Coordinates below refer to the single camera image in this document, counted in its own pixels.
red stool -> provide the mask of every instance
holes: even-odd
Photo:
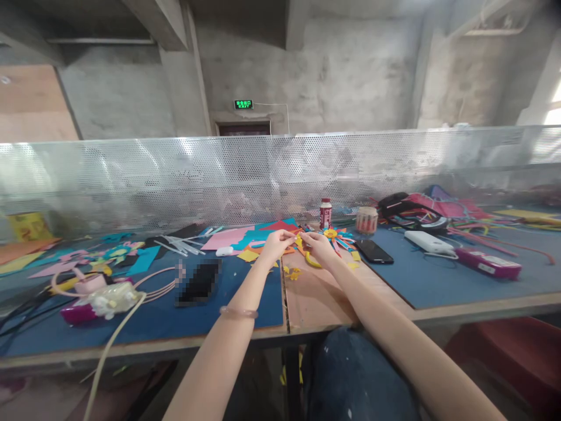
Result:
[[[462,326],[445,347],[457,364],[477,360],[544,419],[561,419],[561,329],[533,318]]]

exit sign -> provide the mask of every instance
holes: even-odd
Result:
[[[253,101],[250,99],[236,99],[234,101],[234,109],[253,109]]]

blue work mat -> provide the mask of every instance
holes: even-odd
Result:
[[[510,281],[493,278],[458,261],[426,256],[421,250],[417,250],[415,244],[404,238],[404,230],[379,227],[372,237],[354,235],[356,239],[372,239],[394,258],[395,263],[392,265],[365,263],[416,309],[561,291],[561,234],[506,228],[496,228],[492,232],[501,241],[545,251],[554,256],[557,264],[550,265],[547,257],[542,254],[505,244],[497,245],[518,253],[519,257],[485,246],[464,243],[465,247],[475,247],[487,254],[521,264],[522,271],[518,281]]]
[[[133,241],[142,241],[143,238],[135,236]],[[90,240],[87,244],[80,244],[80,247],[72,244],[63,244],[59,247],[80,249],[97,244],[99,241]],[[190,254],[188,258],[183,258],[176,253],[169,251],[163,258],[155,260],[148,272],[132,276],[138,281],[148,274],[167,267],[174,267],[182,259],[187,268],[187,275],[195,269],[198,261],[204,258],[216,258],[214,251],[209,251],[205,256],[194,256]],[[234,296],[238,287],[243,282],[249,272],[250,263],[242,259],[229,256],[222,258],[222,269],[219,276],[218,288],[212,298],[204,305],[187,308],[176,308],[175,297],[177,290],[170,292],[166,296],[154,302],[141,305],[137,312],[131,317],[123,330],[117,336],[116,344],[126,344],[134,342],[145,342],[158,339],[170,339],[185,336],[197,336],[206,334],[219,317],[219,309],[227,305]],[[29,275],[39,272],[41,268],[23,271],[9,277],[0,278],[0,284],[17,286],[20,279],[25,287],[30,286],[30,281],[41,284],[49,281],[50,277],[27,279]],[[259,317],[255,320],[255,327],[279,326],[283,324],[282,306],[282,284],[280,268],[272,268],[272,273],[267,276],[263,296],[259,305]],[[170,270],[150,278],[144,282],[139,291],[155,291],[158,288],[169,284],[178,276],[178,270]],[[4,288],[0,294],[1,299],[13,295],[22,288]],[[36,312],[47,309],[57,303],[68,300],[68,297],[55,297],[50,299]],[[41,316],[36,320],[25,325],[18,335],[10,340],[7,335],[0,338],[0,356],[13,357],[27,354],[44,354],[57,351],[76,350],[80,348],[99,347],[106,344],[115,328],[123,320],[124,313],[116,315],[113,320],[97,319],[83,325],[71,327],[62,319],[58,310],[50,313],[46,318]],[[13,326],[9,322],[2,330]]]

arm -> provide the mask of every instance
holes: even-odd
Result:
[[[295,238],[284,230],[269,235],[260,257],[228,307],[257,310],[269,269]],[[169,404],[164,421],[222,420],[254,324],[254,319],[243,316],[221,315],[218,318]]]
[[[301,234],[312,255],[337,280],[365,329],[399,366],[439,420],[505,420],[485,394],[413,322],[358,279],[317,233]]]

blurred phone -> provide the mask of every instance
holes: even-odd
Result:
[[[362,252],[362,255],[370,263],[392,264],[393,257],[387,254],[383,248],[372,240],[358,240],[355,246]]]

